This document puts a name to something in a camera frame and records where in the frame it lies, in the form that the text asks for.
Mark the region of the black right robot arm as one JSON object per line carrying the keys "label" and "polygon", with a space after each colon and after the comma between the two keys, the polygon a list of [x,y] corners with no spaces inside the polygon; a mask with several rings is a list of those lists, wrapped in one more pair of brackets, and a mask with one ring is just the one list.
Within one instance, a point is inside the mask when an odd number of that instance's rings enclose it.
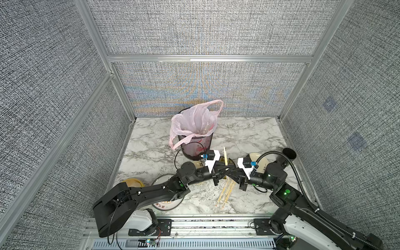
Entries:
{"label": "black right robot arm", "polygon": [[286,183],[287,173],[276,161],[269,163],[264,173],[255,170],[256,164],[242,163],[228,172],[240,185],[253,185],[270,190],[270,199],[278,206],[268,228],[276,234],[299,237],[321,250],[381,250],[383,242],[372,233],[364,235],[314,205],[309,198]]}

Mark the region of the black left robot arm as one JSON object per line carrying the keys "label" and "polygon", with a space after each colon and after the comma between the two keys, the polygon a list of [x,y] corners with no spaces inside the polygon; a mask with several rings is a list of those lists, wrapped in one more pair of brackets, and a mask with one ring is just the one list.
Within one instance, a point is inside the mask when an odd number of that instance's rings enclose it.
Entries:
{"label": "black left robot arm", "polygon": [[190,193],[189,186],[192,184],[212,180],[214,185],[218,185],[225,176],[235,180],[245,177],[243,169],[234,164],[225,166],[219,161],[216,164],[216,169],[209,171],[207,167],[197,169],[188,161],[167,181],[143,188],[128,187],[125,182],[117,184],[93,205],[99,237],[118,232],[133,212],[144,206],[184,198]]}

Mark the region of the black mesh trash bin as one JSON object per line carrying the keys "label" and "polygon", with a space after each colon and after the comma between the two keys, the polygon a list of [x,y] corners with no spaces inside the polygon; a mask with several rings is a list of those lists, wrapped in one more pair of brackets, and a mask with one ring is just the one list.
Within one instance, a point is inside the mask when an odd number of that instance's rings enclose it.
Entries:
{"label": "black mesh trash bin", "polygon": [[191,160],[199,160],[200,156],[210,148],[212,137],[213,133],[209,136],[194,137],[188,144],[180,145],[184,156]]}

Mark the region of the wrapped chopsticks pile on table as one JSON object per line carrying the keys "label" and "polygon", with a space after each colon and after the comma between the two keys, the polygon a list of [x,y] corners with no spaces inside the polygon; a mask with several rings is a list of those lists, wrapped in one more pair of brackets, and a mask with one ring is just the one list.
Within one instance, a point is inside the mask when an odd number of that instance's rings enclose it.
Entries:
{"label": "wrapped chopsticks pile on table", "polygon": [[226,183],[220,193],[217,202],[215,203],[214,212],[222,211],[224,209],[235,185],[236,182],[227,177]]}

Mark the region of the yellow patterned black plate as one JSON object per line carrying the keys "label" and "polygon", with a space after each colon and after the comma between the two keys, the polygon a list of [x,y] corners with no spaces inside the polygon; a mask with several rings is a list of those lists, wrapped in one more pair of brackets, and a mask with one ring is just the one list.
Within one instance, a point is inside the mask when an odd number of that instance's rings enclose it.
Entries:
{"label": "yellow patterned black plate", "polygon": [[235,162],[231,158],[228,158],[227,160],[225,160],[224,157],[221,157],[219,159],[219,162],[220,162],[220,165],[222,165],[226,168],[235,168],[236,167]]}

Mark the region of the cream small plate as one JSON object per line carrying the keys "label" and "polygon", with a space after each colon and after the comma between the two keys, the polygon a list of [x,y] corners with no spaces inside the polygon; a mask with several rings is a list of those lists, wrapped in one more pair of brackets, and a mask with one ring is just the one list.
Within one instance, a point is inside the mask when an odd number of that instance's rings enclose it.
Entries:
{"label": "cream small plate", "polygon": [[202,161],[192,161],[192,163],[194,164],[194,166],[196,167],[196,169],[200,169],[200,168],[203,168],[203,167],[205,167],[204,166],[204,163],[202,162]]}

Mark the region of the yellow steamer basket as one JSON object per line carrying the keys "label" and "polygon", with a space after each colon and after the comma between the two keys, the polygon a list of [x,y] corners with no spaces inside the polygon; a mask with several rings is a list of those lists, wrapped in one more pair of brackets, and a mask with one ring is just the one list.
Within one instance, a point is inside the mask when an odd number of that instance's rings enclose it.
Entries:
{"label": "yellow steamer basket", "polygon": [[124,181],[122,181],[122,183],[125,183],[126,185],[127,185],[127,187],[145,187],[145,185],[144,185],[144,183],[141,181],[141,180],[139,180],[139,179],[136,179],[136,178],[129,178],[129,179],[126,179],[126,180],[124,180]]}

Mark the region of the pink plastic trash bag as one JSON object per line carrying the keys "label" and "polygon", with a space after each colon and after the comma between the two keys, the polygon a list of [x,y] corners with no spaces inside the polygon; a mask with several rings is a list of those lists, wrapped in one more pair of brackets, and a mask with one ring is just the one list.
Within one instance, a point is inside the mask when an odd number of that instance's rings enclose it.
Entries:
{"label": "pink plastic trash bag", "polygon": [[222,100],[197,104],[174,115],[171,119],[169,146],[177,149],[194,137],[209,136],[217,128],[218,116],[224,107]]}

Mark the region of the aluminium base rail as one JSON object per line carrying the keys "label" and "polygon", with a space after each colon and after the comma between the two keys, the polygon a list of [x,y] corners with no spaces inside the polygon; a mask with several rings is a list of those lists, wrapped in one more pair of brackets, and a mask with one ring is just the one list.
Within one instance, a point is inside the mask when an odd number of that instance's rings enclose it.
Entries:
{"label": "aluminium base rail", "polygon": [[151,235],[126,223],[115,236],[99,237],[90,219],[81,250],[293,250],[313,249],[302,242],[312,231],[302,221],[292,226],[300,232],[279,237],[267,229],[269,214],[160,215]]}

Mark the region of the black mug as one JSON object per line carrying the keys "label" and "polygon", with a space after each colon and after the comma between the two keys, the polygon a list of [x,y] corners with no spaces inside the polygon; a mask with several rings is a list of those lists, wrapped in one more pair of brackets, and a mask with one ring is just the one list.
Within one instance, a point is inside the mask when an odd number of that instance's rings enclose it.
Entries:
{"label": "black mug", "polygon": [[[294,161],[297,158],[297,153],[291,148],[284,148],[282,150],[282,154],[285,155],[290,161]],[[277,162],[279,162],[283,168],[289,165],[288,161],[281,155],[277,157]]]}

